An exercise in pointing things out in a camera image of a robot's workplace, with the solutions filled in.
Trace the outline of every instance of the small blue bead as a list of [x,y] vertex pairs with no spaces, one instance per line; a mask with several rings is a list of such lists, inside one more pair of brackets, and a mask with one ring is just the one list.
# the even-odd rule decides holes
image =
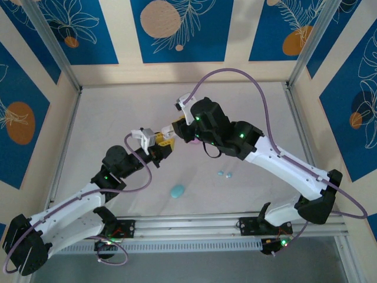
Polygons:
[[181,195],[183,195],[184,193],[184,186],[182,185],[175,185],[171,191],[170,191],[170,195],[172,198],[179,198]]

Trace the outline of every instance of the robotic arm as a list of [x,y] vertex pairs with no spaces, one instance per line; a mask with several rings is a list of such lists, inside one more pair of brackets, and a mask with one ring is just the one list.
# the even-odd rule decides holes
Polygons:
[[[335,201],[336,190],[320,181],[321,178],[326,179],[339,186],[342,179],[340,172],[314,168],[282,149],[277,153],[269,138],[257,127],[245,121],[230,122],[219,104],[207,97],[199,101],[192,97],[184,103],[188,96],[182,96],[176,104],[184,117],[163,128],[161,133],[155,134],[150,129],[131,132],[134,138],[140,140],[141,147],[136,153],[145,164],[153,162],[159,167],[160,162],[174,148],[174,136],[179,136],[186,143],[199,139],[204,145],[216,146],[219,155],[236,157],[265,168],[300,192],[299,199],[289,200],[282,205],[265,204],[260,216],[251,224],[254,230],[251,235],[277,235],[280,227],[292,234],[292,228],[287,223],[298,218],[315,224],[326,222]],[[283,155],[316,172],[319,177],[315,178],[288,162],[282,158]],[[24,215],[14,218],[3,249],[7,254],[11,249],[14,250],[10,260],[20,274],[35,272],[53,254],[85,238],[96,235],[109,237],[117,231],[133,235],[133,224],[132,229],[127,231],[120,229],[124,227],[124,221],[119,221],[104,204],[125,188],[122,179],[143,167],[133,154],[127,154],[121,146],[113,146],[102,160],[101,170],[90,183],[63,204],[57,205],[62,206],[62,209],[53,216],[49,215],[54,208],[28,219]]]
[[[341,172],[326,172],[314,168],[281,148],[278,154],[270,139],[257,127],[245,121],[230,122],[219,104],[207,97],[199,101],[192,97],[184,104],[188,97],[189,94],[182,96],[176,104],[185,116],[172,124],[176,135],[186,143],[199,139],[204,145],[216,146],[220,154],[256,164],[300,192],[299,199],[294,198],[282,205],[270,205],[264,217],[265,221],[275,227],[299,218],[315,224],[326,222],[333,208],[336,190],[321,181],[325,179],[339,186],[342,180]],[[169,131],[165,132],[167,136],[171,136]],[[286,158],[282,158],[283,155],[315,172],[319,177],[313,177],[288,162]]]
[[[133,135],[140,139],[142,147],[136,153],[145,164],[153,162],[156,167],[160,167],[160,162],[173,151],[174,140],[164,140],[161,133],[140,129],[134,131]],[[121,146],[113,146],[106,152],[101,170],[74,196],[28,219],[22,214],[14,218],[2,246],[7,254],[27,230],[42,221],[10,257],[19,273],[27,276],[35,272],[53,254],[92,236],[114,237],[118,231],[133,236],[134,224],[131,223],[131,228],[125,231],[126,221],[118,220],[104,205],[118,195],[117,191],[126,187],[123,179],[143,167],[133,154],[127,154]],[[62,209],[48,217],[51,210],[59,207]]]

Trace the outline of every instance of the black cable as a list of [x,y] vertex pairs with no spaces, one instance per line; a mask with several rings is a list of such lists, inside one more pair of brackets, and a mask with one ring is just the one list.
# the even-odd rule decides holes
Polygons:
[[204,148],[204,152],[207,153],[207,155],[208,155],[209,157],[211,157],[211,158],[219,158],[219,157],[221,156],[221,151],[219,151],[219,155],[218,155],[218,156],[210,156],[210,155],[208,154],[208,151],[207,151],[206,143],[205,143],[205,142],[203,142],[203,148]]

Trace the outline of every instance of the orange circle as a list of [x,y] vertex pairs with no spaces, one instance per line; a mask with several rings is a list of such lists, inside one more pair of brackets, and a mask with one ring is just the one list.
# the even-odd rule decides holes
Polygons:
[[181,17],[173,5],[167,1],[150,2],[140,14],[144,31],[154,38],[165,38],[175,34],[181,27]]
[[349,124],[351,127],[353,127],[355,130],[361,127],[363,122],[363,118],[361,117],[361,114],[358,112],[352,113],[352,115],[349,118]]
[[78,40],[74,37],[66,37],[64,38],[64,42],[71,48],[77,48],[79,46]]
[[301,53],[304,43],[306,42],[309,34],[312,32],[311,25],[302,27],[300,30],[293,31],[289,34],[283,43],[283,52],[288,56],[297,56]]
[[[22,119],[22,123],[20,123],[12,119],[13,114],[18,117],[27,116]],[[12,119],[6,123],[6,131],[9,137],[15,143],[22,146],[30,143],[35,131],[35,117],[30,106],[24,102],[13,102],[6,110],[5,117]]]

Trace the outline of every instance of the black mounting bracket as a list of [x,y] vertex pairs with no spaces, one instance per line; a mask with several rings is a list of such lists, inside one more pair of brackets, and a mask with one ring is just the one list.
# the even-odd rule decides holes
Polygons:
[[241,217],[239,219],[237,224],[240,228],[241,236],[291,235],[293,233],[290,222],[275,227],[264,219],[270,204],[270,202],[264,204],[258,217]]

